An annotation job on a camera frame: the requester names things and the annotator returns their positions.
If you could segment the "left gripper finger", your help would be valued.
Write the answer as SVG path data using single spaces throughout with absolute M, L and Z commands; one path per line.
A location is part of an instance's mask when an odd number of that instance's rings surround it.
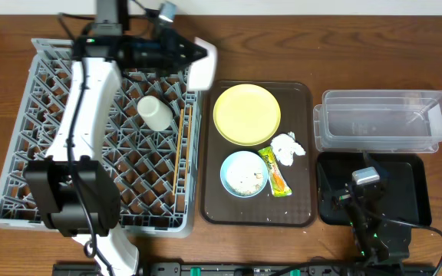
M 176 58 L 176 61 L 177 61 L 176 72 L 184 72 L 191 65 L 193 65 L 195 62 L 201 61 L 204 58 L 206 58 L 206 55 L 204 55 L 204 56 L 184 56 L 184 55 L 179 55 Z
M 204 47 L 195 44 L 180 34 L 176 35 L 176 43 L 176 53 L 181 58 L 204 58 L 207 56 L 207 50 Z

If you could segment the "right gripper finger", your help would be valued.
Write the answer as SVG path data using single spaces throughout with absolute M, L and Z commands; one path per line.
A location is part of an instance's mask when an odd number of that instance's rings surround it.
M 324 202 L 332 198 L 333 190 L 329 184 L 328 178 L 325 174 L 323 166 L 317 164 L 317 182 L 318 182 L 318 200 Z
M 374 167 L 381 179 L 388 178 L 388 172 L 368 152 L 364 151 L 362 155 L 367 167 Z

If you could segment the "pink plastic bowl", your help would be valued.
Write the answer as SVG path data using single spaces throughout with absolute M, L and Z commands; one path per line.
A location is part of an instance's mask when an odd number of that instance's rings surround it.
M 217 49 L 213 44 L 201 38 L 195 38 L 195 44 L 207 51 L 207 56 L 194 61 L 187 76 L 186 88 L 188 91 L 209 90 L 214 82 L 218 60 Z

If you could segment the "green orange snack wrapper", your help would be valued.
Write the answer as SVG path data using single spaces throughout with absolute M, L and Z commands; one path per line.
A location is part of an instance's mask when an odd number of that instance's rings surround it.
M 270 146 L 262 148 L 258 151 L 258 154 L 264 161 L 267 170 L 269 171 L 269 181 L 272 195 L 276 198 L 290 196 L 292 194 L 292 190 L 284 180 L 282 173 L 279 170 L 272 148 Z

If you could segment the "white plastic cup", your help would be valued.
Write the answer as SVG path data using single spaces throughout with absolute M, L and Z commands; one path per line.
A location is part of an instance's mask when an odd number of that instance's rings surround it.
M 173 119 L 172 110 L 154 96 L 141 97 L 137 104 L 137 112 L 145 124 L 154 131 L 164 131 Z

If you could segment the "white paper napkin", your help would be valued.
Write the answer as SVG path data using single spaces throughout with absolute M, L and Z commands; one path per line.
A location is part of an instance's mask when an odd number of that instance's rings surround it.
M 276 160 L 283 166 L 291 166 L 294 156 L 305 156 L 305 149 L 296 141 L 293 132 L 281 133 L 274 137 L 270 143 Z

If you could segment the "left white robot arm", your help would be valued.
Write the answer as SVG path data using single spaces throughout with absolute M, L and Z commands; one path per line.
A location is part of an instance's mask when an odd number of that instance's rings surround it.
M 190 91 L 213 84 L 216 47 L 178 34 L 175 14 L 171 2 L 146 10 L 153 30 L 142 38 L 129 32 L 125 1 L 97 2 L 95 17 L 72 38 L 71 91 L 58 132 L 45 157 L 23 172 L 45 226 L 81 243 L 98 264 L 95 275 L 140 273 L 140 252 L 119 223 L 120 192 L 102 164 L 107 119 L 126 70 L 187 70 Z

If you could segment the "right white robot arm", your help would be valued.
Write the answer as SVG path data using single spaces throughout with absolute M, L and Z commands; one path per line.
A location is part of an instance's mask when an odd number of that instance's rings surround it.
M 411 230 L 379 212 L 389 172 L 369 153 L 321 153 L 317 158 L 318 210 L 328 225 L 351 227 L 355 244 L 370 264 L 408 258 Z

